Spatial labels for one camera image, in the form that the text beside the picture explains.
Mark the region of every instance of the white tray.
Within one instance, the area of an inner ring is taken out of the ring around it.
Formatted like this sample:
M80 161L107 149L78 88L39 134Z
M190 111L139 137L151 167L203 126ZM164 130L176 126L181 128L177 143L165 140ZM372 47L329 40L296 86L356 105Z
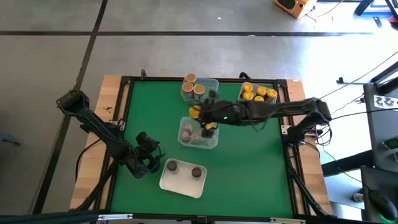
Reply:
M177 163L178 173L172 174L167 169L167 163L170 161L175 161ZM192 178L192 169L195 167L201 169L201 177L198 180ZM176 159L167 159L159 185L163 190L169 190L193 198L200 198L205 186L206 175L207 170L203 166Z

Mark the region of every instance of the orange speaker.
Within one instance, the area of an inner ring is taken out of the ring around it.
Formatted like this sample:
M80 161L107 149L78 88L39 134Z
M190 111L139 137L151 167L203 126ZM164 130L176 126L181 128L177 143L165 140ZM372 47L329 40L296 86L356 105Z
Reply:
M274 0L274 3L292 16L300 19L315 8L317 0Z

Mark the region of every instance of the brown cylinder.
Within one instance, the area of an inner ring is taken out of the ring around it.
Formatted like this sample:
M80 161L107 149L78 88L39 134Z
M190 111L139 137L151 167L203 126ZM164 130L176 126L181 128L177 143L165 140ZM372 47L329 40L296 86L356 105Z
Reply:
M185 77L185 81L190 82L194 85L197 82L197 76L194 73L189 73Z
M205 94L205 86L197 84L193 87L193 98L200 100Z
M193 85L190 82L186 82L184 84L182 84L182 94L189 98L192 99L193 98Z

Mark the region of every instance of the green table surface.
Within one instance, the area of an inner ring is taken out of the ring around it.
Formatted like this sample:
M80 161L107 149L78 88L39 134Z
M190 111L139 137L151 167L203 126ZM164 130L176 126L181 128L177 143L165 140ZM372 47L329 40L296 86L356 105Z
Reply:
M219 98L236 101L240 88L238 83L220 83ZM221 124L218 145L214 149L185 147L177 141L177 136L182 117L188 116L189 105L182 100L180 89L181 82L134 82L124 138L136 145L136 136L145 131L152 139L160 141L166 156L161 161L160 171L141 179L135 179L127 168L120 168L111 211L291 218L278 119L270 119L258 133L251 126ZM159 187L168 158L206 167L207 177L200 198Z

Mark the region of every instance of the wooden table frame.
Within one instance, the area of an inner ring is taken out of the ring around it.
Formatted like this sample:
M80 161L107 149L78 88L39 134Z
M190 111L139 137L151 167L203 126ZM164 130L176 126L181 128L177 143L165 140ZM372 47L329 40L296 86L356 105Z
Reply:
M103 121L118 121L124 118L124 109L126 107L126 103L129 103L127 99L131 98L131 96L128 96L129 81L129 77L126 78L116 75L107 75L104 77L95 108L95 113ZM287 99L288 101L298 101L305 98L301 81L276 80L276 83L279 86L278 91L281 101L284 101L284 99ZM281 118L280 121L284 124L289 124L291 122L298 124L303 117L304 116ZM98 137L95 134L89 133L86 145L90 145L97 139ZM313 138L306 137L306 141L315 145L315 140ZM98 142L90 150L85 152L81 160L80 170L70 203L70 208L79 206L98 183L100 176L104 172L103 164L110 164L111 158L106 155L106 146L102 141ZM326 191L325 181L323 179L322 167L318 158L318 152L312 149L310 146L303 145L300 146L298 159L292 158L291 160L299 176L304 177L303 179L305 184L315 200L326 212L331 214L331 207ZM106 208L106 201L112 196L110 193L113 191L112 189L109 190L109 183L111 181L113 181L113 179L108 180L102 191L101 198L99 198L100 200L96 200L91 208ZM314 215L312 209L309 208L308 204L305 203L305 199L301 196L298 186L294 182L291 182L290 184L293 184L291 186L294 186L289 187L295 195L292 197L292 204L294 202L296 203L296 206L292 206L293 213Z

